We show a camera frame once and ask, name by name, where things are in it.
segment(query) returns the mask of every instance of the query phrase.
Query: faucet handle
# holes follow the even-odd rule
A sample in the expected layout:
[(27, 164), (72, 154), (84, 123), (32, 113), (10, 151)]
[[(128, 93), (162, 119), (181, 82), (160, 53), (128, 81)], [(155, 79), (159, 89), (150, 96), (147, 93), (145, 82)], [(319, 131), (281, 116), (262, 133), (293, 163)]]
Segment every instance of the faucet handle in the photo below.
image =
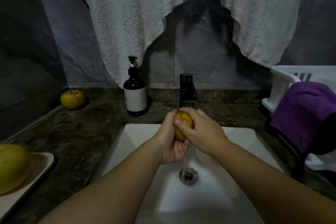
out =
[(193, 82), (194, 73), (180, 73), (180, 82)]

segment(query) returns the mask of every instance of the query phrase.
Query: purple cloth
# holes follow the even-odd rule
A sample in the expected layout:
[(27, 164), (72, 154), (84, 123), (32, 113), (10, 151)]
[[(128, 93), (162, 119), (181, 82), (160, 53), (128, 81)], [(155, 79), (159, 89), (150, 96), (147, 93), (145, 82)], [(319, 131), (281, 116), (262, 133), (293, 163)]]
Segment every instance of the purple cloth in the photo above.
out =
[(270, 125), (306, 153), (322, 121), (336, 112), (336, 94), (319, 82), (294, 83), (281, 99)]

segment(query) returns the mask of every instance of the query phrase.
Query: countertop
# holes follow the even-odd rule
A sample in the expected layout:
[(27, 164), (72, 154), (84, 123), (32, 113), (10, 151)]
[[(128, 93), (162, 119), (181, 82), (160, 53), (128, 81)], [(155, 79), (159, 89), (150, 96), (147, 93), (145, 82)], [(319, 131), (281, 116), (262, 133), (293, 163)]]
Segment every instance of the countertop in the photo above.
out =
[[(151, 102), (147, 114), (132, 117), (127, 113), (124, 100), (119, 97), (93, 98), (81, 110), (61, 109), (16, 136), (12, 143), (24, 145), (33, 152), (50, 152), (56, 157), (56, 163), (3, 223), (37, 223), (54, 207), (88, 184), (124, 124), (161, 124), (166, 113), (178, 106), (175, 101)], [(290, 170), (294, 165), (293, 156), (265, 131), (266, 117), (258, 107), (259, 104), (249, 103), (197, 104), (197, 108), (201, 108), (221, 126), (253, 128)], [(336, 200), (336, 188), (320, 173), (306, 170), (303, 182)]]

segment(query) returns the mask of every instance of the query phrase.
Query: bottle label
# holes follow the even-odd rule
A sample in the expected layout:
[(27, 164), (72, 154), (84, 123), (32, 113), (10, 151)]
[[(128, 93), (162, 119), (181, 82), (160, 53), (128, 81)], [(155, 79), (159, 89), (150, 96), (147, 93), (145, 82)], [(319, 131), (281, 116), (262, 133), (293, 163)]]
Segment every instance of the bottle label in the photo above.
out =
[(124, 89), (126, 108), (131, 112), (139, 112), (147, 107), (146, 87), (139, 90)]

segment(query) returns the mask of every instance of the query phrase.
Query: hand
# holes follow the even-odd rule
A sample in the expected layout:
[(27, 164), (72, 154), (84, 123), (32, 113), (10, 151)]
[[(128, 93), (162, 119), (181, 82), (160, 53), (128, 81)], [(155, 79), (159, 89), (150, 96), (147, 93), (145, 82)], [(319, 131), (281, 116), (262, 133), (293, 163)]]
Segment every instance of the hand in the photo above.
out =
[(211, 156), (219, 146), (230, 142), (221, 126), (201, 109), (195, 110), (191, 107), (182, 107), (180, 111), (189, 114), (194, 121), (195, 128), (191, 129), (184, 122), (178, 120), (174, 121), (174, 125), (177, 126), (201, 152)]
[(172, 111), (166, 115), (162, 125), (152, 138), (162, 146), (163, 164), (175, 163), (177, 160), (182, 159), (187, 154), (188, 145), (190, 144), (188, 140), (180, 142), (174, 139), (173, 120), (175, 114), (176, 111)]

